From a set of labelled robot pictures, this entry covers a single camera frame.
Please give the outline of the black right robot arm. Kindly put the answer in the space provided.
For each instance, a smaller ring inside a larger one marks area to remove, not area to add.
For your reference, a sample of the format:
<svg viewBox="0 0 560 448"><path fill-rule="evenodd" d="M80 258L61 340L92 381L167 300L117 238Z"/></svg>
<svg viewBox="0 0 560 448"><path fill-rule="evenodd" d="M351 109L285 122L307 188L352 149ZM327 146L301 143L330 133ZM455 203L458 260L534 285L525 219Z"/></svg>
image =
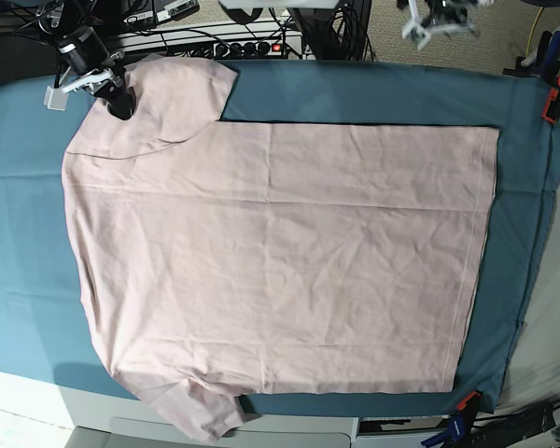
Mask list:
<svg viewBox="0 0 560 448"><path fill-rule="evenodd" d="M36 13L40 40L53 46L66 66L47 87L44 105L64 111L69 93L83 90L105 101L112 116L128 120L136 99L127 86L124 51L106 48L92 25L92 8L92 1L46 1Z"/></svg>

